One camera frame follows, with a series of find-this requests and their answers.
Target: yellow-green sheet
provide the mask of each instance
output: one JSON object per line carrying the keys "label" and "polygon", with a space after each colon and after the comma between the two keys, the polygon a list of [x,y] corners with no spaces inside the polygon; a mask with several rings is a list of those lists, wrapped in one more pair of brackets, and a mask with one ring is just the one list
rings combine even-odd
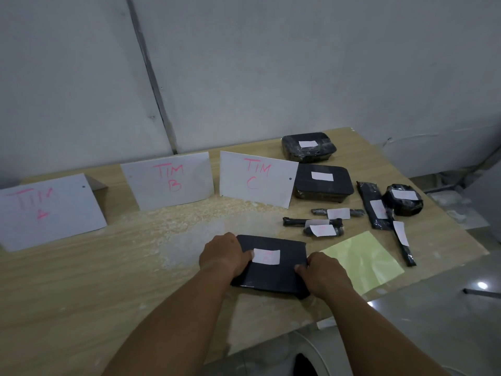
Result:
{"label": "yellow-green sheet", "polygon": [[330,246],[322,252],[338,259],[358,294],[365,294],[404,272],[369,231]]}

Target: person's left arm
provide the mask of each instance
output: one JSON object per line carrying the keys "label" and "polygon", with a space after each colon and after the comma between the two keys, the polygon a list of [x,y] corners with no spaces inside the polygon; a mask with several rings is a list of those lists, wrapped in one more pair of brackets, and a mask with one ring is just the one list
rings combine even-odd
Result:
{"label": "person's left arm", "polygon": [[253,252],[242,252],[233,233],[214,237],[200,255],[200,271],[137,326],[103,376],[197,374],[204,364],[224,294]]}

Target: wooden table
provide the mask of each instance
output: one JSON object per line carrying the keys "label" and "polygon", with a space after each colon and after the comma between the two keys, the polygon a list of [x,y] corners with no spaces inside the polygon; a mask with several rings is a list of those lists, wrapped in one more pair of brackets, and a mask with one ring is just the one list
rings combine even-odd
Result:
{"label": "wooden table", "polygon": [[[378,183],[382,191],[392,183],[413,185],[351,128],[326,133],[338,151],[324,163],[347,168],[353,183]],[[220,197],[220,150],[283,158],[279,139],[209,150],[216,195],[155,211],[139,211],[119,165],[25,180],[32,183],[85,172],[104,182],[109,188],[95,194],[108,227],[20,252],[0,252],[0,374],[101,372],[131,330],[197,271],[200,240],[225,230],[303,240],[308,253],[370,230],[405,269],[382,287],[388,292],[487,254],[423,193],[423,211],[401,218],[418,264],[414,268],[405,267],[395,235],[371,229],[367,217],[346,221],[344,237],[307,238],[301,228],[281,227],[281,217],[312,218],[311,208],[362,208],[358,193],[342,204],[293,197],[288,210]],[[366,297],[378,295],[372,290]],[[207,361],[330,315],[326,305],[312,296],[298,301],[230,288]]]}

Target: person's right arm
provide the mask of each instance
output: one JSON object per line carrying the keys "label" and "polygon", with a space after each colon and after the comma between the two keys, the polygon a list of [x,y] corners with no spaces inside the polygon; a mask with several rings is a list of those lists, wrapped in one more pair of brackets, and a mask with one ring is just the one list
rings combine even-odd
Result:
{"label": "person's right arm", "polygon": [[337,259],[315,252],[308,264],[296,272],[331,309],[354,376],[449,375],[358,295]]}

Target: white paper sign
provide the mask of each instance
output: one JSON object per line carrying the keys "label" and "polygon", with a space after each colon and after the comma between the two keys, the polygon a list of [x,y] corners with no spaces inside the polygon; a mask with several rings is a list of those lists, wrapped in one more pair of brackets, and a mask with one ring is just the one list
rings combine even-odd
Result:
{"label": "white paper sign", "polygon": [[252,262],[266,265],[279,265],[280,250],[267,251],[266,249],[254,248],[254,259],[252,259]]}
{"label": "white paper sign", "polygon": [[349,219],[351,218],[349,208],[332,208],[327,210],[329,219]]}
{"label": "white paper sign", "polygon": [[334,181],[331,173],[318,173],[316,171],[312,171],[312,178],[318,180],[329,180],[331,182]]}
{"label": "white paper sign", "polygon": [[302,148],[313,148],[318,146],[316,141],[299,141],[299,146]]}
{"label": "white paper sign", "polygon": [[416,195],[415,191],[406,191],[406,190],[394,190],[391,189],[391,193],[397,199],[408,199],[410,201],[418,201],[419,198]]}
{"label": "white paper sign", "polygon": [[297,162],[221,151],[221,196],[289,208]]}
{"label": "white paper sign", "polygon": [[323,224],[329,224],[329,219],[310,219],[305,222],[305,228],[310,226],[321,226]]}
{"label": "white paper sign", "polygon": [[406,246],[409,246],[409,242],[407,241],[407,235],[404,230],[404,222],[403,221],[394,221],[393,227],[395,228],[395,232],[397,233],[398,240]]}
{"label": "white paper sign", "polygon": [[0,244],[13,252],[105,227],[92,193],[105,187],[77,174],[0,190]]}
{"label": "white paper sign", "polygon": [[197,202],[214,194],[208,152],[121,166],[141,211]]}
{"label": "white paper sign", "polygon": [[371,206],[378,219],[388,219],[382,200],[371,201]]}
{"label": "white paper sign", "polygon": [[335,236],[336,230],[332,225],[310,226],[315,236]]}

